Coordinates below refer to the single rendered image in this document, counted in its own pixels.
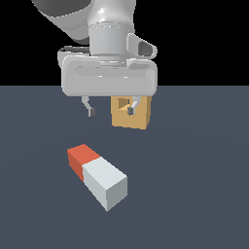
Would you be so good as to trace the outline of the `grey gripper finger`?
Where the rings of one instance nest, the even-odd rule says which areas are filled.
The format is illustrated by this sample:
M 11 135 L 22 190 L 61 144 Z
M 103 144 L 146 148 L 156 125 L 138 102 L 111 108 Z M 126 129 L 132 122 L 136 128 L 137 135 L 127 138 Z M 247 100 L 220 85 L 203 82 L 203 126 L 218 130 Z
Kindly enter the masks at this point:
M 135 114 L 135 109 L 141 101 L 140 96 L 133 96 L 131 106 L 127 108 L 127 113 L 131 116 Z
M 88 96 L 82 96 L 82 103 L 85 105 L 85 107 L 88 109 L 89 117 L 95 117 L 95 109 L 92 108 L 89 105 L 89 97 Z

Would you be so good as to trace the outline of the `red and white peg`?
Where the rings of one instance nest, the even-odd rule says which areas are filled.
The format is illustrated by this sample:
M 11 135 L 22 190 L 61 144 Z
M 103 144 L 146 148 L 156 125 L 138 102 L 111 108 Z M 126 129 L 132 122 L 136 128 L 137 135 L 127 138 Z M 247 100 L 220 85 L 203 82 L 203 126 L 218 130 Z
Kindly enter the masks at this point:
M 67 155 L 71 168 L 106 211 L 127 196 L 127 176 L 90 147 L 70 148 Z

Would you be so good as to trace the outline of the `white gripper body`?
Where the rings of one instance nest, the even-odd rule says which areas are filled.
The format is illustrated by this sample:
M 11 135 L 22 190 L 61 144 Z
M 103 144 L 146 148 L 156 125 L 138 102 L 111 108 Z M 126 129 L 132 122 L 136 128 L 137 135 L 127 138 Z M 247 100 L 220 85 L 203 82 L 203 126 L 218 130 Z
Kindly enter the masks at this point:
M 125 67 L 102 66 L 84 47 L 57 53 L 61 87 L 67 96 L 153 96 L 158 68 L 151 60 L 128 59 Z

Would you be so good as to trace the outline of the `tan box with hole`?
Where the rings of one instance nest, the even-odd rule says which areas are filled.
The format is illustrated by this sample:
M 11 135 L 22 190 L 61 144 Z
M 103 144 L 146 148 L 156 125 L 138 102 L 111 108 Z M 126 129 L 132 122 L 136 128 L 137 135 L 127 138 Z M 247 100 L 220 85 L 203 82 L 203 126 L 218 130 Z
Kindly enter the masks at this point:
M 132 105 L 131 96 L 112 96 L 111 115 L 112 126 L 146 129 L 151 117 L 151 96 L 142 96 L 135 107 L 135 114 L 130 115 L 128 108 Z

